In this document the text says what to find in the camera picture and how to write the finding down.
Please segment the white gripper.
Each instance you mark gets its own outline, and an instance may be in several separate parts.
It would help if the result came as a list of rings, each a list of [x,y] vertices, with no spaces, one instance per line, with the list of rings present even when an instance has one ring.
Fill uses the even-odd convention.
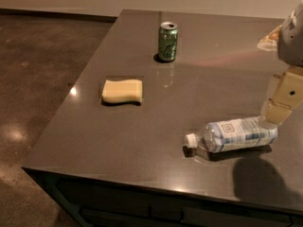
[[[289,67],[270,79],[260,111],[261,126],[280,126],[303,102],[303,1],[284,20],[279,32],[278,57]]]

